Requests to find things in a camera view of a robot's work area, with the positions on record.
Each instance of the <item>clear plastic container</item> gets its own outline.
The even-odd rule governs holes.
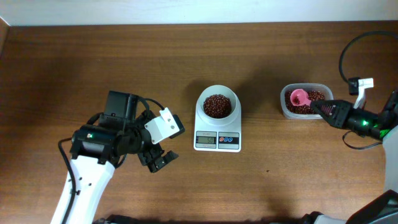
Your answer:
[[[322,119],[322,117],[319,114],[296,114],[290,112],[286,108],[286,102],[285,102],[285,93],[287,91],[293,91],[296,89],[302,88],[305,91],[319,91],[325,95],[326,100],[333,100],[333,94],[331,93],[331,90],[322,84],[316,84],[316,83],[296,83],[296,84],[290,84],[285,86],[285,88],[281,91],[280,93],[280,104],[282,106],[282,110],[284,112],[284,116],[287,119]]]

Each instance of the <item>white robotic arm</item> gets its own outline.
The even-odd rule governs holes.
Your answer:
[[[136,118],[138,101],[143,102],[146,110]],[[58,146],[69,172],[51,224],[92,224],[106,185],[123,163],[119,162],[121,156],[124,161],[127,153],[137,154],[151,172],[178,157],[172,151],[162,157],[164,151],[158,143],[182,134],[185,129],[177,115],[156,103],[162,109],[159,117],[149,111],[146,99],[110,91],[105,112],[94,115],[74,133],[70,162],[61,146],[64,140],[60,141]]]
[[[78,156],[70,161],[76,180],[76,195],[67,223],[93,223],[95,211],[106,185],[112,178],[115,167],[110,163],[98,164],[97,158]],[[52,217],[51,224],[60,224],[65,216],[72,191],[72,180],[68,172],[65,186]]]
[[[359,77],[345,77],[343,72],[343,59],[347,50],[358,40],[370,35],[386,35],[398,40],[398,35],[389,31],[371,31],[355,37],[343,49],[339,59],[339,72],[342,79],[349,86],[350,95],[358,95],[355,104],[342,100],[324,101],[314,103],[311,107],[322,116],[331,126],[341,129],[349,129],[362,137],[371,136],[382,140],[386,153],[386,178],[384,194],[373,202],[352,215],[347,221],[334,220],[324,215],[319,215],[316,220],[307,223],[316,224],[357,224],[357,223],[398,223],[398,90],[393,91],[383,110],[379,114],[372,114],[363,110],[365,104],[365,89],[373,87],[373,79],[361,79]],[[357,150],[368,149],[378,143],[365,147],[353,147]]]

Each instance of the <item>coffee beans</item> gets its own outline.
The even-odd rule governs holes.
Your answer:
[[[295,103],[296,105],[300,104],[300,100],[297,96],[293,98],[293,103]]]
[[[297,114],[316,114],[310,106],[303,105],[303,106],[293,106],[292,102],[290,102],[290,96],[292,94],[292,91],[287,91],[285,93],[285,103],[286,103],[286,108],[292,112],[292,113],[297,113]],[[319,91],[310,91],[308,92],[308,99],[315,101],[315,100],[324,100],[325,96],[323,93]]]
[[[212,118],[225,118],[231,113],[231,100],[221,94],[211,95],[206,98],[203,109]]]

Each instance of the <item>digital kitchen scale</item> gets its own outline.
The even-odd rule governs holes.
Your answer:
[[[203,103],[214,94],[224,95],[231,101],[231,114],[226,118],[211,118],[205,114]],[[242,148],[241,117],[241,102],[232,90],[223,85],[208,87],[197,101],[193,148],[198,151],[239,152]]]

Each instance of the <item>brown wooden surface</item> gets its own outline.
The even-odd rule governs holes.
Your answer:
[[[2,47],[7,38],[8,28],[9,26],[0,17],[0,56],[2,52]]]
[[[382,194],[382,147],[354,151],[324,121],[285,119],[280,91],[322,83],[354,102],[338,58],[369,30],[397,32],[398,22],[11,27],[0,60],[0,223],[49,223],[67,173],[57,142],[103,111],[109,90],[158,100],[186,133],[162,142],[180,157],[159,173],[127,157],[95,218],[272,220],[314,210],[348,218]],[[397,56],[388,37],[348,53],[347,76],[374,78],[369,110],[379,111],[396,87]],[[214,84],[241,100],[240,153],[193,149],[195,103]]]

